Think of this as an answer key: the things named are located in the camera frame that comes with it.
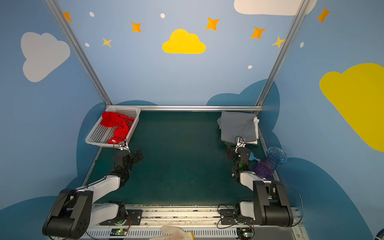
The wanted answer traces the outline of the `grey t shirt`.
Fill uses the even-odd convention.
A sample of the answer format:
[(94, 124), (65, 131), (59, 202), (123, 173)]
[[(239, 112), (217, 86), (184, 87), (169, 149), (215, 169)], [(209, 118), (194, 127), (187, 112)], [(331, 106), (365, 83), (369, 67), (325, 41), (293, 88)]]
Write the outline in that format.
[(221, 140), (234, 144), (238, 137), (242, 137), (246, 143), (246, 137), (250, 133), (248, 123), (254, 117), (257, 116), (249, 113), (222, 111), (221, 117), (217, 120), (221, 130)]

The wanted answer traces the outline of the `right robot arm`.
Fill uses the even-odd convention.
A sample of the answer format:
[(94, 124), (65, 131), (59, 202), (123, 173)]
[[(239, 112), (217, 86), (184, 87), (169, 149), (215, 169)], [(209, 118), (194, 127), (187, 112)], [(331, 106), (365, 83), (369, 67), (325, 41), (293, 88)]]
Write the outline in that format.
[(234, 161), (232, 177), (253, 192), (251, 202), (237, 204), (239, 215), (260, 226), (295, 226), (286, 191), (288, 186), (271, 179), (277, 166), (288, 160), (286, 153), (271, 147), (267, 149), (265, 158), (259, 160), (248, 148), (240, 145), (228, 147), (226, 156)]

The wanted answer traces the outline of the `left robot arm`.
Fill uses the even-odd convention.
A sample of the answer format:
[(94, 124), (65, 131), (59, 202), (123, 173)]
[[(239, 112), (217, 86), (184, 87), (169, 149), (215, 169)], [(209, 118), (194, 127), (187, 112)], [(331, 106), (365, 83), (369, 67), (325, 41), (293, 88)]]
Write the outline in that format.
[(122, 149), (115, 154), (111, 172), (98, 181), (76, 189), (62, 190), (42, 227), (45, 236), (74, 239), (81, 238), (89, 227), (103, 222), (123, 225), (128, 214), (122, 202), (95, 206), (105, 195), (121, 189), (129, 180), (133, 165), (143, 160), (141, 149), (131, 152)]

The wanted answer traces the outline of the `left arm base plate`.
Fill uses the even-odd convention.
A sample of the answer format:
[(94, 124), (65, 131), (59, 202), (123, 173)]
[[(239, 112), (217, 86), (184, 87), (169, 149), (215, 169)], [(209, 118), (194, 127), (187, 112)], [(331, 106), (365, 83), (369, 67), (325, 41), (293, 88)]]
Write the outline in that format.
[(121, 221), (116, 219), (107, 220), (100, 223), (100, 226), (139, 226), (142, 219), (142, 210), (126, 209), (126, 216)]

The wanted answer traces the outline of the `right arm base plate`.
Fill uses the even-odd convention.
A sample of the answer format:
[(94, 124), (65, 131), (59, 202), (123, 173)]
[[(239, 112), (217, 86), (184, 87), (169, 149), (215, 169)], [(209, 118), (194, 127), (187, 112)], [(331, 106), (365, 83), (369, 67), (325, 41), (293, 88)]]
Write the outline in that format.
[(221, 225), (255, 225), (256, 222), (251, 217), (243, 216), (236, 209), (219, 209)]

